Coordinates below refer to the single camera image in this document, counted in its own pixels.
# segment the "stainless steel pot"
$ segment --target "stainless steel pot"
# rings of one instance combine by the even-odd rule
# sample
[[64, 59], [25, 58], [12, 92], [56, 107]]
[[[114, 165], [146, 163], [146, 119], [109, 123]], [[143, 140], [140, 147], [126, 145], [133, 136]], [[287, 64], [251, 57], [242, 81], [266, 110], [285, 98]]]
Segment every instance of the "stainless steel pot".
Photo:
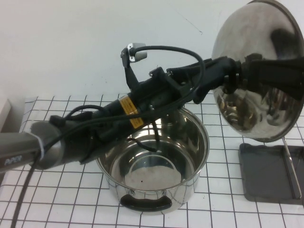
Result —
[[[194, 193], [209, 154], [209, 138], [202, 122], [184, 108], [156, 124], [160, 135], [157, 152], [125, 141], [97, 163], [121, 205], [164, 214], [180, 208]], [[131, 137], [150, 147], [157, 146], [152, 125]]]

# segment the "metal bracket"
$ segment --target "metal bracket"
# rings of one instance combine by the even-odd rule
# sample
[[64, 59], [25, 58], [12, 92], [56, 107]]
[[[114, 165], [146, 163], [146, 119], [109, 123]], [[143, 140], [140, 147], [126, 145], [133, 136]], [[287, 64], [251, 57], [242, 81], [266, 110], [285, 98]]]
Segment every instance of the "metal bracket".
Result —
[[[288, 157], [288, 161], [289, 161], [289, 163], [290, 163], [290, 165], [291, 165], [292, 174], [293, 174], [294, 177], [295, 177], [295, 181], [296, 181], [298, 190], [299, 190], [299, 192], [300, 192], [300, 196], [298, 197], [298, 199], [301, 199], [301, 198], [302, 198], [302, 192], [301, 192], [299, 180], [298, 180], [298, 177], [297, 177], [297, 175], [296, 175], [296, 173], [295, 173], [295, 167], [294, 167], [294, 164], [293, 164], [293, 161], [292, 161], [292, 158], [291, 158], [291, 155], [290, 155], [290, 152], [289, 152], [288, 145], [287, 145], [287, 142], [286, 142], [285, 137], [283, 137], [283, 142], [284, 142], [285, 152], [286, 152], [286, 155], [287, 155], [287, 157]], [[293, 191], [294, 195], [297, 195], [297, 194], [295, 193], [295, 190], [294, 190], [293, 187], [292, 187], [292, 191]]]

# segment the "black wire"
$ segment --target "black wire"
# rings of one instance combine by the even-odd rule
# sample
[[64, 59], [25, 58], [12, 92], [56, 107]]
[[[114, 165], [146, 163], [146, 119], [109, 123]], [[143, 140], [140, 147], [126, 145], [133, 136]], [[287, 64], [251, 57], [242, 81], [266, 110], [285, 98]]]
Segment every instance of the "black wire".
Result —
[[16, 227], [16, 223], [17, 223], [17, 220], [18, 220], [18, 216], [19, 216], [19, 212], [20, 212], [20, 209], [21, 209], [21, 205], [22, 205], [22, 202], [23, 202], [23, 198], [25, 196], [25, 193], [28, 189], [28, 185], [29, 185], [29, 181], [34, 173], [34, 170], [38, 164], [38, 161], [40, 159], [40, 153], [35, 157], [35, 160], [34, 160], [34, 163], [32, 164], [29, 172], [28, 172], [28, 175], [24, 181], [24, 184], [23, 184], [23, 187], [22, 187], [22, 190], [21, 190], [21, 193], [19, 195], [19, 198], [18, 198], [18, 201], [17, 201], [17, 204], [16, 204], [16, 208], [15, 208], [15, 212], [14, 212], [14, 215], [13, 215], [13, 219], [12, 219], [12, 222], [11, 222], [11, 228], [15, 228]]
[[101, 112], [105, 111], [105, 108], [97, 106], [97, 105], [93, 105], [93, 104], [81, 105], [81, 106], [74, 108], [68, 115], [66, 115], [65, 119], [70, 118], [75, 112], [78, 112], [78, 111], [81, 111], [84, 109], [89, 109], [89, 108], [93, 108], [93, 109], [99, 110]]
[[[192, 52], [190, 50], [186, 50], [186, 49], [179, 48], [179, 47], [168, 47], [168, 46], [139, 47], [139, 48], [136, 48], [134, 50], [134, 53], [139, 52], [139, 51], [144, 51], [144, 50], [167, 50], [167, 51], [181, 52], [181, 53], [193, 56], [194, 58], [196, 58], [198, 60], [198, 64], [200, 66], [199, 80], [198, 80], [197, 84], [182, 98], [180, 98], [180, 99], [178, 99], [178, 100], [176, 100], [176, 101], [172, 102], [171, 104], [168, 104], [164, 107], [161, 107], [159, 109], [155, 109], [153, 111], [147, 111], [147, 112], [142, 113], [142, 114], [110, 116], [110, 117], [103, 117], [103, 118], [98, 118], [98, 119], [94, 119], [94, 120], [84, 121], [84, 122], [80, 123], [79, 125], [77, 125], [76, 127], [62, 133], [60, 136], [58, 136], [57, 138], [55, 138], [51, 142], [49, 142], [47, 145], [45, 145], [45, 147], [44, 147], [45, 152], [47, 152], [55, 143], [62, 140], [63, 138], [65, 138], [65, 137], [67, 137], [67, 136], [69, 136], [69, 135], [71, 135], [71, 134], [73, 134], [77, 131], [85, 129], [87, 127], [90, 127], [90, 126], [93, 126], [93, 125], [96, 125], [96, 124], [105, 123], [105, 122], [114, 122], [114, 121], [118, 121], [118, 120], [127, 120], [127, 119], [134, 119], [134, 118], [161, 117], [163, 114], [167, 114], [168, 112], [174, 111], [175, 109], [184, 105], [184, 103], [188, 99], [188, 97], [191, 96], [194, 93], [194, 91], [200, 86], [200, 84], [203, 80], [203, 76], [205, 74], [205, 64], [204, 64], [203, 59], [198, 54], [196, 54], [195, 52]], [[84, 109], [84, 107], [96, 108], [97, 110], [104, 111], [104, 109], [102, 107], [99, 107], [97, 105], [94, 105], [94, 107], [92, 107], [90, 105], [83, 105], [83, 106], [80, 106], [80, 107], [77, 107], [77, 108], [73, 109], [67, 116], [70, 117], [73, 113]], [[30, 179], [33, 175], [34, 169], [35, 169], [35, 167], [38, 163], [39, 157], [40, 157], [40, 155], [38, 155], [36, 157], [32, 167], [29, 170], [28, 175], [26, 177], [25, 183], [23, 185], [22, 191], [20, 193], [20, 196], [19, 196], [19, 199], [18, 199], [18, 202], [17, 202], [17, 205], [16, 205], [16, 209], [15, 209], [15, 212], [14, 212], [14, 216], [13, 216], [13, 220], [12, 220], [12, 224], [11, 224], [12, 228], [15, 228], [15, 226], [16, 226], [17, 219], [18, 219], [19, 212], [20, 212], [20, 208], [21, 208], [21, 205], [22, 205], [22, 202], [23, 202], [23, 198], [24, 198], [24, 195], [26, 193], [27, 187], [29, 185], [29, 181], [30, 181]]]
[[135, 139], [135, 138], [127, 138], [126, 141], [134, 141], [137, 143], [137, 145], [145, 150], [151, 151], [151, 152], [157, 152], [157, 149], [147, 146], [145, 144], [143, 144], [142, 142], [140, 142], [139, 140]]

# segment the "stainless steel lid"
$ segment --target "stainless steel lid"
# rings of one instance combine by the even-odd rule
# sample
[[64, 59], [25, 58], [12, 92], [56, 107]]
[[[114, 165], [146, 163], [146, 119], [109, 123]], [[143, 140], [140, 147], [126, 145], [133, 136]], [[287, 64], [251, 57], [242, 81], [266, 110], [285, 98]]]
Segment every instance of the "stainless steel lid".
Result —
[[[212, 58], [228, 56], [243, 63], [253, 53], [272, 60], [304, 55], [299, 26], [291, 13], [274, 0], [255, 0], [234, 12], [218, 33]], [[237, 89], [227, 95], [222, 87], [213, 92], [230, 126], [241, 135], [261, 142], [273, 142], [285, 136], [296, 123], [304, 103], [304, 98], [296, 101], [265, 85], [259, 93]]]

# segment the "pot handle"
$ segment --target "pot handle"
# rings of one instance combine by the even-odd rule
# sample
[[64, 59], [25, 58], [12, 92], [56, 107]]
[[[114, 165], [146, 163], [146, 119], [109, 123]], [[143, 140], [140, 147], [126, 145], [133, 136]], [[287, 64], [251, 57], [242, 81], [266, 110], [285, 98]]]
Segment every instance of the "pot handle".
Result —
[[130, 194], [124, 195], [120, 199], [120, 204], [124, 207], [142, 212], [156, 212], [168, 209], [172, 206], [172, 201], [167, 196], [159, 199], [136, 199]]

